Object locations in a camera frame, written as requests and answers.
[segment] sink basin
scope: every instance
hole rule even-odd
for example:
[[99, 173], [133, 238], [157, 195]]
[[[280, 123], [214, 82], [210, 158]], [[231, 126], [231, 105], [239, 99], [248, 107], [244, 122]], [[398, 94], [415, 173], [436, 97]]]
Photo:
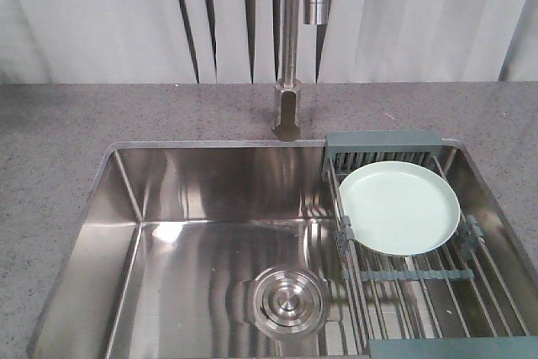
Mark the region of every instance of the sink basin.
[[[321, 176], [323, 158], [322, 140], [111, 147], [71, 258], [36, 327], [31, 355], [141, 359], [365, 353], [354, 335], [334, 237], [334, 204]], [[449, 160], [448, 181], [462, 209], [479, 218], [526, 334], [538, 334], [534, 271], [514, 246], [509, 226], [464, 148], [446, 142], [440, 161]], [[490, 275], [491, 270], [484, 271]], [[490, 286], [502, 292], [502, 285]], [[462, 336], [447, 303], [450, 296], [433, 284], [428, 288], [443, 336]], [[470, 336], [490, 336], [470, 286], [458, 284], [454, 293]], [[367, 296], [367, 305], [372, 299]], [[392, 312], [390, 291], [381, 299]], [[504, 307], [509, 301], [498, 303]], [[492, 318], [497, 325], [500, 319]], [[525, 335], [513, 315], [507, 318], [514, 335]], [[392, 326], [390, 337], [409, 337], [398, 336], [396, 314], [388, 321]]]

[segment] sink drain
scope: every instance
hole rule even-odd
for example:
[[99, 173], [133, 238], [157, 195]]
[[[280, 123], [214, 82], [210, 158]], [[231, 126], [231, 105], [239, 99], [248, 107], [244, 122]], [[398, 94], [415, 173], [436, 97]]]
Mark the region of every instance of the sink drain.
[[323, 318], [324, 300], [314, 276], [299, 270], [264, 272], [254, 292], [258, 323], [278, 334], [307, 333]]

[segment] plate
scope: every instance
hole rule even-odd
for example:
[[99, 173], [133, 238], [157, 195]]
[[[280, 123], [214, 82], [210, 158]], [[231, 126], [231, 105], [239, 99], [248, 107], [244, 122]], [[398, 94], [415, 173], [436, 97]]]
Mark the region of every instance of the plate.
[[434, 250], [456, 231], [460, 204], [434, 172], [403, 161], [368, 164], [340, 185], [357, 241], [392, 256]]

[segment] white curtain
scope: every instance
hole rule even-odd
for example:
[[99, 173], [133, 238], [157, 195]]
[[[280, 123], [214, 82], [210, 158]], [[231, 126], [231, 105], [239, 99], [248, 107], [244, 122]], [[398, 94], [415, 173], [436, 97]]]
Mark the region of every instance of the white curtain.
[[[280, 0], [0, 0], [0, 82], [274, 82]], [[538, 80], [538, 0], [331, 0], [303, 82]]]

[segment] gray countertop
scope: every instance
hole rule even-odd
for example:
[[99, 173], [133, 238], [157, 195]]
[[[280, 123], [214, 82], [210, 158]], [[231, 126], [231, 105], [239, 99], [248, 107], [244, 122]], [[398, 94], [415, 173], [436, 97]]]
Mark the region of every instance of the gray countertop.
[[[436, 129], [462, 141], [538, 267], [538, 83], [316, 85], [301, 110], [304, 139]], [[108, 145], [274, 139], [271, 117], [271, 85], [0, 87], [0, 357], [26, 357]]]

